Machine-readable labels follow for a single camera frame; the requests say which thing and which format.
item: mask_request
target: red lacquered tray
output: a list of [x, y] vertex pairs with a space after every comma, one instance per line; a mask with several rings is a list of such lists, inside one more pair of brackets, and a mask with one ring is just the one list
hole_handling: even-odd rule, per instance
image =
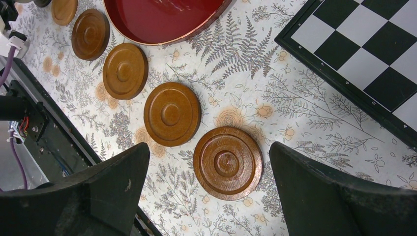
[[145, 45], [188, 39], [207, 28], [232, 0], [104, 0], [110, 21]]

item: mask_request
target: white square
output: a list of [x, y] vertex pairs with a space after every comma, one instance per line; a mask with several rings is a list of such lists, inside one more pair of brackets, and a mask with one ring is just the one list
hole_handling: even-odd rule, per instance
[[360, 48], [337, 72], [358, 89], [364, 90], [387, 68], [387, 64]]
[[386, 22], [382, 16], [359, 5], [336, 30], [363, 46]]
[[410, 0], [389, 20], [417, 37], [417, 1]]
[[314, 53], [333, 32], [332, 27], [311, 15], [291, 38]]
[[394, 61], [391, 67], [417, 84], [417, 43]]
[[417, 93], [394, 111], [394, 115], [417, 130]]

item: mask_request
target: brown wooden disc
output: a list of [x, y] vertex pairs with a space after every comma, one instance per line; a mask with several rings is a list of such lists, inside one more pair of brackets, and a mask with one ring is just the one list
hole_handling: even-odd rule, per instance
[[72, 49], [83, 60], [95, 60], [106, 50], [110, 38], [110, 24], [96, 9], [81, 13], [72, 29]]
[[209, 194], [237, 200], [258, 185], [262, 153], [249, 134], [233, 127], [220, 127], [199, 140], [193, 166], [198, 181]]
[[147, 79], [148, 60], [144, 52], [131, 43], [117, 45], [104, 62], [104, 87], [115, 99], [129, 100], [136, 97]]
[[200, 102], [194, 92], [182, 84], [161, 84], [146, 100], [144, 121], [155, 142], [168, 147], [182, 145], [200, 126]]
[[68, 25], [77, 11], [78, 0], [53, 0], [52, 19], [60, 26]]

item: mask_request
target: chessboard border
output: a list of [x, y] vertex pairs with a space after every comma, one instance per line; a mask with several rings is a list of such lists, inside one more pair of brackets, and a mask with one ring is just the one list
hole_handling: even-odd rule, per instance
[[291, 38], [322, 2], [323, 0], [308, 0], [275, 38], [275, 42], [365, 111], [385, 129], [397, 136], [414, 151], [417, 151], [417, 132], [415, 130]]

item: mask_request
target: table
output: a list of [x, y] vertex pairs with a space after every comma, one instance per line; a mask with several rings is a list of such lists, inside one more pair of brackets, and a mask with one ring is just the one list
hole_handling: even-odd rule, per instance
[[[87, 62], [72, 51], [75, 18], [66, 27], [56, 25], [50, 5], [18, 4], [12, 25], [32, 41], [25, 64], [103, 160], [148, 143], [150, 166], [139, 206], [163, 235], [287, 235], [268, 156], [272, 142], [369, 181], [417, 189], [417, 154], [273, 42], [304, 2], [234, 0], [188, 41], [140, 46], [149, 78], [128, 101], [111, 98], [102, 83], [106, 55], [129, 42], [114, 27], [105, 54]], [[76, 16], [89, 8], [105, 11], [102, 0], [79, 0]], [[244, 40], [253, 46], [241, 47]], [[143, 121], [147, 96], [168, 81], [192, 88], [202, 105], [197, 134], [180, 147], [155, 143]], [[245, 130], [263, 152], [260, 184], [238, 201], [208, 195], [192, 169], [198, 140], [220, 126]]]

